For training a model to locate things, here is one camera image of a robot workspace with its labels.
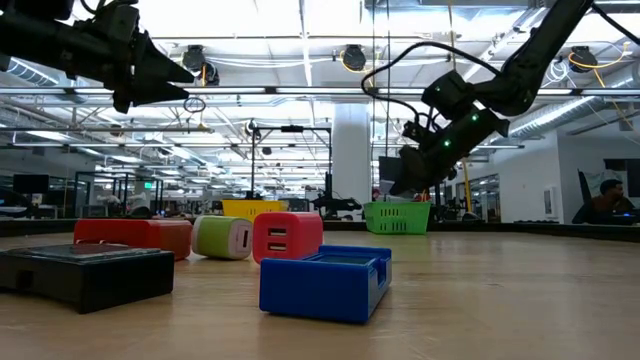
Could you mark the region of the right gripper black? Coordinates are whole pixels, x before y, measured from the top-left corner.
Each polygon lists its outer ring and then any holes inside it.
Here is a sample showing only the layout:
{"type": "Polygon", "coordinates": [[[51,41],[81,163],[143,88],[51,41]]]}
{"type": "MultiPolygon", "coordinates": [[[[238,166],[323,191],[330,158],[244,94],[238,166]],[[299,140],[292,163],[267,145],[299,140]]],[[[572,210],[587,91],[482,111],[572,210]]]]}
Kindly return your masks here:
{"type": "Polygon", "coordinates": [[[429,190],[445,179],[451,179],[451,172],[460,157],[449,155],[444,149],[421,151],[403,146],[398,157],[388,159],[388,180],[393,184],[389,193],[398,196],[429,190]]]}

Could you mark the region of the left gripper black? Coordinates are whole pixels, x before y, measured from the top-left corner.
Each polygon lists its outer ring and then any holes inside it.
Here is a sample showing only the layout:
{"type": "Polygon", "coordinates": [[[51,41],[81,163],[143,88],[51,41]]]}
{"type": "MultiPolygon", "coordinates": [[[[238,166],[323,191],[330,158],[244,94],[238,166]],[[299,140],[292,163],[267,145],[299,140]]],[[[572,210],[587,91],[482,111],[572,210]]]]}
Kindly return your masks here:
{"type": "MultiPolygon", "coordinates": [[[[188,91],[164,82],[137,85],[133,89],[140,21],[136,4],[136,0],[100,0],[95,7],[87,6],[92,15],[89,33],[98,47],[98,53],[90,56],[87,77],[112,91],[113,107],[120,113],[127,113],[132,103],[145,105],[189,97],[188,91]]],[[[144,35],[145,68],[153,77],[167,82],[194,81],[190,71],[156,48],[148,32],[144,35]]]]}

